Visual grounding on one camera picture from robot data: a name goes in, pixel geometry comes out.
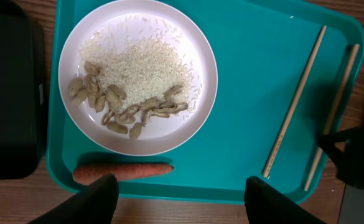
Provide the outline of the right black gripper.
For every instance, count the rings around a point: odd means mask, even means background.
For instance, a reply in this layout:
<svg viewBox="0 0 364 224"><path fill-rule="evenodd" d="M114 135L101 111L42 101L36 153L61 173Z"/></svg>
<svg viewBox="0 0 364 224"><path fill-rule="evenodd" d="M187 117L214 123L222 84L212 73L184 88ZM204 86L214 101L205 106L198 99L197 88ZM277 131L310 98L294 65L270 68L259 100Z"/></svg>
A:
<svg viewBox="0 0 364 224"><path fill-rule="evenodd" d="M364 127L321 135L317 145L336 166L339 180L364 189Z"/></svg>

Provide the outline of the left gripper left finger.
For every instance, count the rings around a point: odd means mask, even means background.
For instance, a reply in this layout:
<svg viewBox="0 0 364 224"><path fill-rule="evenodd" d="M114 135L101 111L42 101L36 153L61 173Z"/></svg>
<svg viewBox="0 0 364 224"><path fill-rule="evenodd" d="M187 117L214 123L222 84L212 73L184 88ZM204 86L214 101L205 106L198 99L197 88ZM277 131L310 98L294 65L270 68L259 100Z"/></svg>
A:
<svg viewBox="0 0 364 224"><path fill-rule="evenodd" d="M107 174L30 224L111 223L118 199L118 181Z"/></svg>

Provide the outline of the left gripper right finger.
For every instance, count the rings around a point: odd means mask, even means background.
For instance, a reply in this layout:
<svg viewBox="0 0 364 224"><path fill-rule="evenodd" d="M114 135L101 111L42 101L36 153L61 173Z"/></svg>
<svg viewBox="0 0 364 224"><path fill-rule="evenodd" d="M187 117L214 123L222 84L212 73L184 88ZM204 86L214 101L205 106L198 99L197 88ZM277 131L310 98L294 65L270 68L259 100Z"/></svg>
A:
<svg viewBox="0 0 364 224"><path fill-rule="evenodd" d="M249 224L324 223L256 176L246 180L245 208Z"/></svg>

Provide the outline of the orange carrot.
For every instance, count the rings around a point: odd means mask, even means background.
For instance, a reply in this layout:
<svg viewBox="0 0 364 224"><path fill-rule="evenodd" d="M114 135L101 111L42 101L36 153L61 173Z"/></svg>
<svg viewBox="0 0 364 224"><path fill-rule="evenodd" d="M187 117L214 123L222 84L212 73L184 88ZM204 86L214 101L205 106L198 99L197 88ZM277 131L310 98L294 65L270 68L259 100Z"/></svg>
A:
<svg viewBox="0 0 364 224"><path fill-rule="evenodd" d="M173 170L174 167L168 164L90 164L77 167L73 179L79 184L90 185L107 174L113 174L120 182L164 175Z"/></svg>

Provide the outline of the teal serving tray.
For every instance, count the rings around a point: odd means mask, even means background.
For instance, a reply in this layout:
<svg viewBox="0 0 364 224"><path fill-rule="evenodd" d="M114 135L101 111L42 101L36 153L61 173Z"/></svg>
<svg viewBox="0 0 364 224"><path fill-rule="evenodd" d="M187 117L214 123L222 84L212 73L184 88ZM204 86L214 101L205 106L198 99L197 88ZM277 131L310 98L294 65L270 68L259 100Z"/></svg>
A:
<svg viewBox="0 0 364 224"><path fill-rule="evenodd" d="M320 29L326 29L268 184L301 203L315 137L340 85L350 47L360 49L334 119L337 129L364 61L364 29L354 18L305 1L171 1L207 36L218 67L210 116L180 147L148 162L167 175L122 182L124 197L198 202L244 201L248 177L260 176Z"/></svg>

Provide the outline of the peanut shells pile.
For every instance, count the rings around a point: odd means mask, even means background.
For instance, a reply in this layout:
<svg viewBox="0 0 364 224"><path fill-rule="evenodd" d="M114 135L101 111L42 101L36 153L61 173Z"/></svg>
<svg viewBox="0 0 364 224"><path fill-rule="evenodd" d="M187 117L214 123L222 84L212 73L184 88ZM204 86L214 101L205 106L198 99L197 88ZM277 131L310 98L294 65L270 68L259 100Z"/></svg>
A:
<svg viewBox="0 0 364 224"><path fill-rule="evenodd" d="M153 116L169 118L188 109L189 71L172 59L116 60L113 65L85 62L87 74L71 79L68 95L74 105L85 100L101 124L137 139Z"/></svg>

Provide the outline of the white round plate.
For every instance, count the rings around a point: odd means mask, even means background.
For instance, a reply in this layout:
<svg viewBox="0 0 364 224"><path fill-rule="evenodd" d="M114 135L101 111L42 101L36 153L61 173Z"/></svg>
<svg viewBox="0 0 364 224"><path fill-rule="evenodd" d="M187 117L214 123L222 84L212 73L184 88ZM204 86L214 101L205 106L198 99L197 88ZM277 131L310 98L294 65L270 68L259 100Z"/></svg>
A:
<svg viewBox="0 0 364 224"><path fill-rule="evenodd" d="M120 154L153 156L203 126L218 70L208 39L183 12L159 1L113 1L68 35L58 85L87 138Z"/></svg>

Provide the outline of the rice pile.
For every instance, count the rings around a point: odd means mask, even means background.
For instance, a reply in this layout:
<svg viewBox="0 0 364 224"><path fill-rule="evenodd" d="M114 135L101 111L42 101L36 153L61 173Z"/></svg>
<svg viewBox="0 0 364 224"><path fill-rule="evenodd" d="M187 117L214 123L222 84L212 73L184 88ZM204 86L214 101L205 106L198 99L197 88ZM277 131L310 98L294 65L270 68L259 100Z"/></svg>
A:
<svg viewBox="0 0 364 224"><path fill-rule="evenodd" d="M157 16L131 14L105 23L79 48L89 107L122 113L158 99L181 104L179 112L189 117L198 108L203 76L193 53L182 48L188 43L179 27Z"/></svg>

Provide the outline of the black plastic bin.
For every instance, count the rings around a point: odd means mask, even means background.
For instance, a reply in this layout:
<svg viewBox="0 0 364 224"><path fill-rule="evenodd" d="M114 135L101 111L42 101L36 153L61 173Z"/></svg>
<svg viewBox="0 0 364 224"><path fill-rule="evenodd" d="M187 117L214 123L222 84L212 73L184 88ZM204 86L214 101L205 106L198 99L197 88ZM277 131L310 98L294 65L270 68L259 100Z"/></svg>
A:
<svg viewBox="0 0 364 224"><path fill-rule="evenodd" d="M0 1L0 180L36 170L47 113L44 32L14 1Z"/></svg>

